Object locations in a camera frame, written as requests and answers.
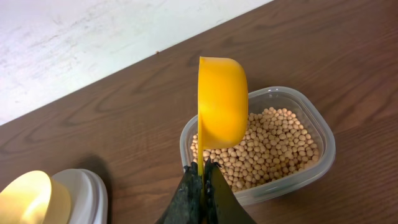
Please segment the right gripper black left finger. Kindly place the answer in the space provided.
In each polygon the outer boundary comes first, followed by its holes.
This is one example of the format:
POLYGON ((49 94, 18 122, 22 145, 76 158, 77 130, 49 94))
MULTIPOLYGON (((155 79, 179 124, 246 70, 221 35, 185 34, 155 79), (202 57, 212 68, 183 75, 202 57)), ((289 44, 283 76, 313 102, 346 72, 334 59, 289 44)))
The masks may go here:
POLYGON ((201 212, 202 179, 198 164, 184 167, 184 175, 168 207, 156 224, 198 224, 201 212))

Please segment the yellow measuring scoop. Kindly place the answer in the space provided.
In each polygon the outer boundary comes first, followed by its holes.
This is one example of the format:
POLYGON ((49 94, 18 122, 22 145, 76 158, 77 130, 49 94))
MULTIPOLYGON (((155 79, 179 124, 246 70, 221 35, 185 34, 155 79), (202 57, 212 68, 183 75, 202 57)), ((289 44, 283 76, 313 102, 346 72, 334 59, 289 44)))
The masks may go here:
POLYGON ((198 67, 198 175, 203 151, 240 143, 248 120, 248 84, 243 67, 230 58, 200 57, 198 67))

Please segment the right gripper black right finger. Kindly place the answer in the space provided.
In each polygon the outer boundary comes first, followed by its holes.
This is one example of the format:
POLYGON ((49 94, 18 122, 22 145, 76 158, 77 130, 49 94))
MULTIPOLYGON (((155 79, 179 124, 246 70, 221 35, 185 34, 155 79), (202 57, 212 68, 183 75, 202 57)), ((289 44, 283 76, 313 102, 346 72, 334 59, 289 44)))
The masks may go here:
POLYGON ((217 162, 205 164, 205 203, 209 224, 256 224, 234 196, 217 162))

